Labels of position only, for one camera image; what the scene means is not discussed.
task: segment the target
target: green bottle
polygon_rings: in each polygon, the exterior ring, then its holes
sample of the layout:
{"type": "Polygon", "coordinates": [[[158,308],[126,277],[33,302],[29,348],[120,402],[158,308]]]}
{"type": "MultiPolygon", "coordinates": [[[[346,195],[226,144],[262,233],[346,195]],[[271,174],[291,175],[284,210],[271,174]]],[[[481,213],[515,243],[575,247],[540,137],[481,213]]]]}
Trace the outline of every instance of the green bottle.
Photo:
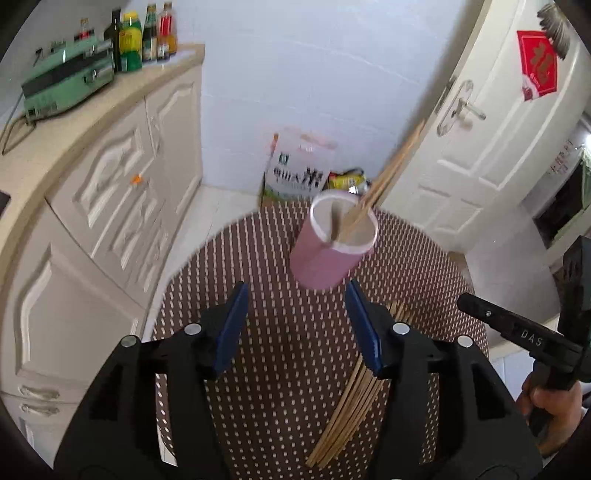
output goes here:
{"type": "Polygon", "coordinates": [[[135,11],[123,15],[119,33],[119,54],[122,72],[134,72],[142,67],[142,25],[135,11]]]}

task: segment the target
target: countertop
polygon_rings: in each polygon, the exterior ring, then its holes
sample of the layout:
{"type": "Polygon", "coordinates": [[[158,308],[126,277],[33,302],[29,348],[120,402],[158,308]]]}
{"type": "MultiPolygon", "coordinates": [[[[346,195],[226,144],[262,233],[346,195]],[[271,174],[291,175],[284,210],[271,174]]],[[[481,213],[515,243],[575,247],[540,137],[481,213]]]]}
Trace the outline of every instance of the countertop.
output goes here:
{"type": "Polygon", "coordinates": [[[0,291],[32,215],[68,166],[145,95],[202,64],[204,57],[203,44],[179,45],[176,57],[165,64],[118,74],[81,105],[39,122],[28,138],[0,157],[0,190],[12,197],[0,218],[0,291]]]}

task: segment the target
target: pink cup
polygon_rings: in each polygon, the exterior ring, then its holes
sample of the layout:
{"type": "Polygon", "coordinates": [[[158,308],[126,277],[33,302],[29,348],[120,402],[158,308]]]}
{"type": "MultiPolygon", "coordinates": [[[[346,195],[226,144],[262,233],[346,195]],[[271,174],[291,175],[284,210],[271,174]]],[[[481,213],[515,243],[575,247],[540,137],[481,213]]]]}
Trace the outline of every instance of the pink cup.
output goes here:
{"type": "Polygon", "coordinates": [[[371,210],[345,243],[330,241],[333,209],[342,218],[358,201],[356,195],[340,190],[327,190],[312,201],[290,255],[291,273],[305,288],[334,287],[373,248],[378,237],[378,220],[371,210]]]}

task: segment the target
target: yellow label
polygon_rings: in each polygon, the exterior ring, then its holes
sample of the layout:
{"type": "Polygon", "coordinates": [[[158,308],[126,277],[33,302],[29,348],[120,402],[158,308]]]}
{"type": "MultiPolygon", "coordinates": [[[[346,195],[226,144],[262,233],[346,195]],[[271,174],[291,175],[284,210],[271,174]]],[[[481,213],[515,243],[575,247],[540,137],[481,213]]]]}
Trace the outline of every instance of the yellow label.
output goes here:
{"type": "Polygon", "coordinates": [[[139,28],[126,28],[119,32],[119,51],[140,51],[142,48],[142,32],[139,28]]]}

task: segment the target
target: woven tablecloth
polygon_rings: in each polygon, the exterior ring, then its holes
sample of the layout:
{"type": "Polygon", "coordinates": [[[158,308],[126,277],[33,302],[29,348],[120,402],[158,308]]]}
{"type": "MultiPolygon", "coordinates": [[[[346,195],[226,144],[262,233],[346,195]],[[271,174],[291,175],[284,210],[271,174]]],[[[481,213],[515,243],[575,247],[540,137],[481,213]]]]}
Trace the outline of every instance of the woven tablecloth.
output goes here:
{"type": "MultiPolygon", "coordinates": [[[[246,328],[232,368],[206,385],[226,463],[239,480],[361,480],[381,426],[385,387],[339,457],[323,470],[306,467],[358,355],[346,280],[315,291],[290,273],[289,253],[308,209],[307,202],[279,203],[225,228],[172,278],[154,328],[155,339],[169,337],[225,302],[237,281],[248,283],[246,328]]],[[[458,295],[471,289],[446,253],[395,216],[377,211],[376,217],[374,251],[346,279],[357,278],[370,301],[403,301],[426,335],[447,341],[469,335],[488,353],[484,326],[456,308],[458,295]]],[[[423,460],[434,455],[438,395],[432,377],[423,460]]],[[[163,375],[157,401],[163,441],[174,454],[163,375]]]]}

